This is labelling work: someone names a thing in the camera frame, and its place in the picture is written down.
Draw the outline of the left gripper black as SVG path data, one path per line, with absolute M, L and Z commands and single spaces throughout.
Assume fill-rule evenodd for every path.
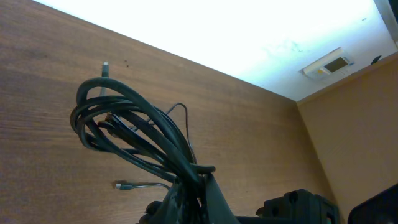
M 241 224 L 339 224 L 340 214 L 325 197 L 299 189 L 266 200 L 254 217 L 237 219 Z

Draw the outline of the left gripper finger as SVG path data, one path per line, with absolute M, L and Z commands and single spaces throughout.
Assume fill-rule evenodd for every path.
M 201 178 L 199 194 L 175 181 L 163 201 L 153 201 L 140 224 L 239 224 L 213 174 Z

